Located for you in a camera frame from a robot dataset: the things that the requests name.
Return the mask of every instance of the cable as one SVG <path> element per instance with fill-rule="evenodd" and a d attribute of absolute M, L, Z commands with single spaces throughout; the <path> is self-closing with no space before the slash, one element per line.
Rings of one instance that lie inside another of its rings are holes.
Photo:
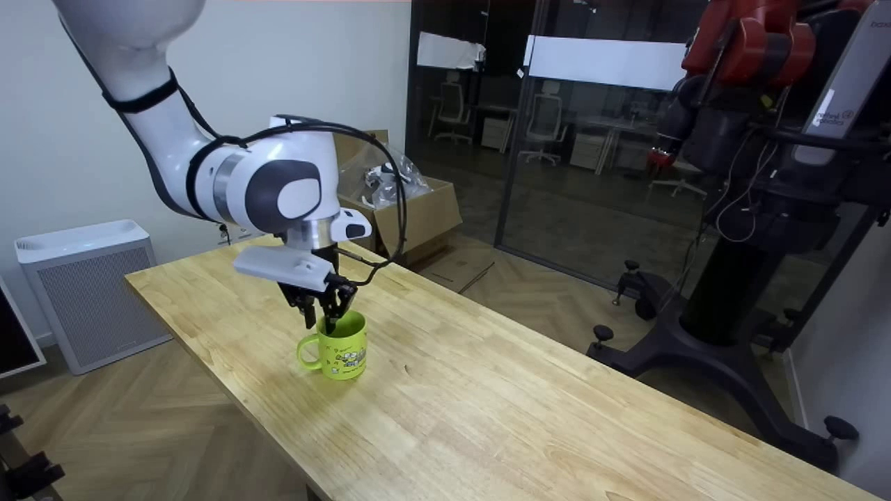
<path fill-rule="evenodd" d="M 756 167 L 756 174 L 751 174 L 751 178 L 749 178 L 746 191 L 744 191 L 739 199 L 733 199 L 733 200 L 719 213 L 719 218 L 715 218 L 715 231 L 719 231 L 722 239 L 726 239 L 726 243 L 749 243 L 749 239 L 756 236 L 756 231 L 758 231 L 758 213 L 756 213 L 758 204 L 751 200 L 751 192 L 756 192 L 756 185 L 758 185 L 760 174 L 775 161 L 778 152 L 781 152 L 778 143 L 770 143 L 770 146 L 760 147 L 760 153 L 758 153 L 758 167 Z M 731 210 L 739 207 L 744 199 L 749 200 L 749 235 L 746 235 L 746 236 L 731 236 L 731 235 L 724 231 L 722 221 L 724 221 L 724 218 L 731 216 Z"/>
<path fill-rule="evenodd" d="M 746 152 L 746 146 L 749 146 L 749 139 L 756 136 L 756 131 L 749 129 L 746 131 L 746 136 L 744 136 L 744 143 L 736 147 L 736 153 L 733 153 L 733 159 L 731 159 L 731 167 L 726 167 L 726 177 L 724 177 L 724 192 L 722 192 L 722 199 L 719 200 L 714 200 L 711 207 L 701 207 L 701 216 L 699 216 L 699 228 L 697 228 L 697 235 L 694 235 L 694 239 L 687 243 L 687 249 L 685 249 L 685 257 L 682 257 L 682 264 L 680 264 L 680 278 L 676 278 L 676 295 L 685 291 L 685 284 L 687 284 L 687 278 L 692 278 L 692 274 L 694 274 L 694 252 L 701 245 L 701 235 L 704 235 L 704 221 L 726 200 L 726 195 L 731 195 L 731 182 L 733 182 L 733 177 L 736 177 L 736 167 L 739 167 L 739 161 L 740 161 L 740 157 L 744 157 L 744 152 Z"/>
<path fill-rule="evenodd" d="M 323 122 L 323 120 L 298 117 L 298 115 L 279 115 L 279 117 L 282 120 L 298 120 L 298 122 L 284 122 L 284 125 L 277 125 L 277 129 L 266 129 L 266 131 L 260 131 L 254 136 L 246 136 L 246 143 L 271 139 L 271 136 L 295 135 L 295 131 L 330 131 L 330 135 L 362 139 L 362 143 L 373 146 L 380 153 L 384 153 L 384 159 L 388 159 L 384 170 L 394 170 L 394 178 L 396 178 L 399 245 L 396 245 L 394 253 L 384 257 L 384 263 L 369 263 L 369 260 L 341 249 L 344 257 L 356 260 L 356 263 L 371 267 L 371 274 L 362 281 L 352 281 L 353 288 L 369 288 L 382 267 L 394 264 L 403 253 L 403 243 L 406 243 L 410 207 L 406 207 L 406 191 L 403 191 L 403 182 L 402 182 L 402 174 L 399 174 L 399 165 L 396 165 L 394 153 L 373 135 L 366 135 L 366 131 L 344 125 L 344 122 Z"/>

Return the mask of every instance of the white robotic arm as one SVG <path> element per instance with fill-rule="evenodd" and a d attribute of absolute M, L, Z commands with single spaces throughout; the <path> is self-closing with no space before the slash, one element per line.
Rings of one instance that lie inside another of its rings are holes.
<path fill-rule="evenodd" d="M 288 288 L 330 294 L 335 267 L 314 252 L 371 236 L 338 204 L 338 157 L 321 129 L 217 136 L 167 67 L 167 44 L 195 25 L 204 0 L 57 0 L 86 67 L 140 143 L 160 199 L 181 216 L 284 236 L 249 249 L 238 267 Z"/>

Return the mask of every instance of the wooden floor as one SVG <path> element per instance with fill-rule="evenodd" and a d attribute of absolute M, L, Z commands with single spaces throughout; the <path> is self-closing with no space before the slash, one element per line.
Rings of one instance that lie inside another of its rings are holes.
<path fill-rule="evenodd" d="M 616 307 L 594 284 L 466 236 L 451 252 L 488 263 L 453 291 L 557 342 L 584 351 L 594 323 L 616 330 L 616 348 L 646 334 L 629 303 Z M 448 257 L 426 267 L 433 278 L 444 278 Z M 736 403 L 704 384 L 676 374 L 653 374 L 646 381 L 746 430 Z M 57 353 L 50 369 L 0 381 L 0 402 L 25 419 L 21 440 L 66 472 L 57 484 L 65 498 L 305 498 L 300 472 L 179 342 L 89 377 L 69 377 Z"/>

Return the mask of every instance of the white wall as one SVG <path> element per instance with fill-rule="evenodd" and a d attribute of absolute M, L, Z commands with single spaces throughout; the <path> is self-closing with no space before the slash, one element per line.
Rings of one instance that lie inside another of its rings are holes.
<path fill-rule="evenodd" d="M 215 225 L 161 207 L 50 0 L 0 0 L 0 62 L 0 274 L 16 302 L 23 235 L 126 218 L 147 228 L 161 263 L 217 243 Z M 388 129 L 402 152 L 410 0 L 208 0 L 171 64 L 217 131 L 252 135 L 292 111 Z"/>
<path fill-rule="evenodd" d="M 873 228 L 790 348 L 804 426 L 861 430 L 841 476 L 891 498 L 891 228 Z"/>

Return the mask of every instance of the wooden tabletop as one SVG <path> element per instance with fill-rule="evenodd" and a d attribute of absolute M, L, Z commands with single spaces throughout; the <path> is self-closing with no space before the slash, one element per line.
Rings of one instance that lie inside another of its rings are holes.
<path fill-rule="evenodd" d="M 744 433 L 388 267 L 353 310 L 369 374 L 295 369 L 307 334 L 238 249 L 132 275 L 314 490 L 331 498 L 868 498 Z M 345 275 L 366 267 L 344 263 Z"/>

